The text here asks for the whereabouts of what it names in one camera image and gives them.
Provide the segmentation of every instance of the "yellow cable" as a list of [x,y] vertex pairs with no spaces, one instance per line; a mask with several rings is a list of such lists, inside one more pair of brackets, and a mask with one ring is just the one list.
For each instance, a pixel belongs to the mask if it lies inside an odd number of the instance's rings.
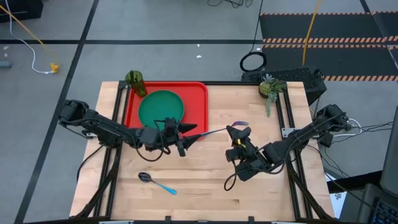
[[52,57],[54,57],[56,60],[58,60],[58,65],[56,65],[56,64],[54,64],[54,63],[51,63],[51,64],[50,64],[51,70],[52,70],[54,73],[57,73],[59,67],[61,66],[61,60],[59,59],[59,57],[56,56],[50,49],[48,49],[47,46],[46,46],[45,44],[43,44],[43,42],[42,42],[39,38],[37,38],[26,26],[24,26],[17,18],[15,18],[15,16],[12,15],[7,9],[5,9],[4,7],[2,7],[1,5],[0,5],[0,9],[2,9],[4,12],[6,12],[7,14],[9,14],[13,19],[15,19],[15,21],[17,21],[19,25],[21,25],[21,26],[22,26],[22,27],[35,39],[35,40],[37,40],[37,41],[43,46],[44,50],[45,50],[48,54],[50,54]]
[[313,21],[315,20],[315,16],[317,15],[318,9],[319,9],[319,5],[321,4],[321,0],[318,0],[317,6],[315,8],[315,12],[312,15],[312,19],[311,19],[311,23],[310,23],[310,28],[308,28],[308,32],[307,32],[307,37],[304,40],[304,51],[303,51],[303,66],[305,63],[305,52],[307,51],[307,43],[308,43],[308,38],[310,37],[310,33],[311,33],[311,29],[312,29],[312,24]]

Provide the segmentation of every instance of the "metal spoon head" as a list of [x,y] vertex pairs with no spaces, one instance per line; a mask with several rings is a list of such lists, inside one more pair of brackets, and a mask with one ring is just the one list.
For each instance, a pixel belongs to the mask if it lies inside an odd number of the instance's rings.
[[151,182],[151,181],[152,181],[152,178],[150,177],[150,175],[147,174],[147,173],[145,173],[145,172],[140,172],[140,173],[138,174],[138,178],[139,178],[141,181],[145,182],[145,183],[148,183],[148,182]]

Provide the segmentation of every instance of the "orange striped tape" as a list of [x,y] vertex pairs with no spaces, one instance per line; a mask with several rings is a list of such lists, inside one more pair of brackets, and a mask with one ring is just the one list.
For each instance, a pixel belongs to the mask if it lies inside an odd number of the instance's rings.
[[398,13],[398,11],[373,11],[372,14],[377,14],[377,13]]
[[[304,44],[305,38],[265,38],[264,43],[283,43],[283,44]],[[398,41],[397,36],[390,37],[331,37],[331,38],[309,38],[308,43],[327,44],[327,43],[385,43],[387,41]]]
[[398,81],[398,75],[373,75],[373,76],[325,76],[325,81]]
[[[262,48],[303,48],[303,44],[264,44]],[[385,45],[382,44],[308,44],[308,48],[386,48]]]
[[[261,13],[260,16],[299,16],[299,15],[312,15],[312,12],[303,12],[303,13]],[[370,12],[321,12],[317,13],[317,15],[366,15],[370,14]]]

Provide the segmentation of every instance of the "black floor mat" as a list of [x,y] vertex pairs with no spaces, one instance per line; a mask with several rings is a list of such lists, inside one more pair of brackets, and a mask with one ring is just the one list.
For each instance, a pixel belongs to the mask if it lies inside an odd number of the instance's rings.
[[[302,43],[312,14],[263,14],[261,32],[265,43]],[[317,14],[309,43],[383,43],[370,13]]]
[[[302,66],[303,45],[265,45],[267,71]],[[395,80],[398,70],[385,45],[309,45],[305,65],[320,68],[325,80]]]
[[394,60],[398,63],[398,46],[390,46],[389,49]]
[[388,44],[398,43],[398,12],[374,12],[381,33],[387,37]]

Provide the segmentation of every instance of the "small plant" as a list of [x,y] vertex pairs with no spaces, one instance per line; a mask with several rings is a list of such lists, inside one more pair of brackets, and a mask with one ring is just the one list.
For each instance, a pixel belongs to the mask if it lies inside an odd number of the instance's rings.
[[259,93],[262,97],[267,98],[266,111],[267,117],[269,117],[271,115],[271,104],[276,102],[278,92],[281,92],[285,86],[281,85],[278,79],[273,78],[268,73],[263,77],[263,80],[259,85]]

